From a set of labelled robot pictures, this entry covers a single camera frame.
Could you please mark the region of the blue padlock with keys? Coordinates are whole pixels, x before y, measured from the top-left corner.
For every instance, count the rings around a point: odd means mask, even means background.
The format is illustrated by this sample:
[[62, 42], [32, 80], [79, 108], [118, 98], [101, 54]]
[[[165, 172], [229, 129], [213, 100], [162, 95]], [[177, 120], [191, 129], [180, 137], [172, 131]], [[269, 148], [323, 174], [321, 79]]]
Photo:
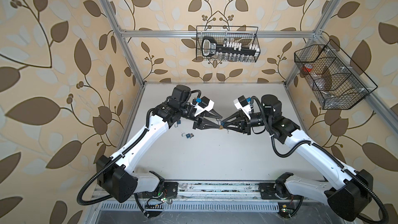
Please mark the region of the blue padlock with keys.
[[183, 133], [181, 136], [186, 137], [187, 139], [191, 139], [194, 137], [194, 134], [193, 133], [188, 133], [188, 134]]

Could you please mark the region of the blue padlock shackle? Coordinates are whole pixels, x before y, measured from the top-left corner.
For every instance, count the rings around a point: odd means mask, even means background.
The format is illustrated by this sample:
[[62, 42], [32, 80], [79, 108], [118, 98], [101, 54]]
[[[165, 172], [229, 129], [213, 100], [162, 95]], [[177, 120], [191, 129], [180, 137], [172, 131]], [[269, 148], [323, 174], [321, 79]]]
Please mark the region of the blue padlock shackle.
[[217, 122], [218, 122], [218, 125], [219, 125], [219, 129], [223, 130], [224, 129], [223, 122], [221, 120], [219, 120], [219, 119], [217, 119]]

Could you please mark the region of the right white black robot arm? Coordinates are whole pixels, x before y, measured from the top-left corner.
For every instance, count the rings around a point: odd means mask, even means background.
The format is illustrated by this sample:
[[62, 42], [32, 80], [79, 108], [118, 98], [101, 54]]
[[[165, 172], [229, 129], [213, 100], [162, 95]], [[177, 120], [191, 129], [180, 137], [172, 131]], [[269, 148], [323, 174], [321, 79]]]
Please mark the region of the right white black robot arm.
[[348, 222], [358, 218], [368, 224], [374, 221], [361, 212], [375, 201], [382, 214], [378, 223], [388, 223], [388, 211], [373, 192], [373, 176], [366, 170], [355, 170], [313, 141], [299, 125], [282, 115], [282, 103], [276, 96], [266, 94], [260, 99], [241, 96], [234, 105], [238, 111], [222, 121], [224, 129], [250, 135], [253, 128], [264, 127], [278, 157], [298, 153], [325, 179], [304, 179], [286, 172], [275, 180], [279, 197], [295, 195], [316, 200]]

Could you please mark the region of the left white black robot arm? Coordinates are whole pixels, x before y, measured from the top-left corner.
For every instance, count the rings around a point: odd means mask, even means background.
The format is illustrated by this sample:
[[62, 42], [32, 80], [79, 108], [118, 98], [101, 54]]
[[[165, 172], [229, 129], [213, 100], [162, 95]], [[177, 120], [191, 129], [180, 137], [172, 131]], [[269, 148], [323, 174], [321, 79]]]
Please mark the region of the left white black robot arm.
[[[138, 133], [110, 157], [101, 156], [98, 159], [96, 174], [79, 191], [77, 203], [87, 206], [111, 198], [123, 203], [138, 193], [162, 192], [163, 177], [154, 171], [138, 173], [135, 168], [154, 142], [181, 118], [191, 120], [194, 129], [206, 130], [218, 129], [219, 126], [210, 119], [220, 119], [221, 115], [214, 110], [212, 100], [201, 96], [200, 90], [193, 91], [187, 86], [177, 85], [164, 102], [147, 112], [145, 125]], [[108, 195], [84, 200], [84, 193], [94, 182]]]

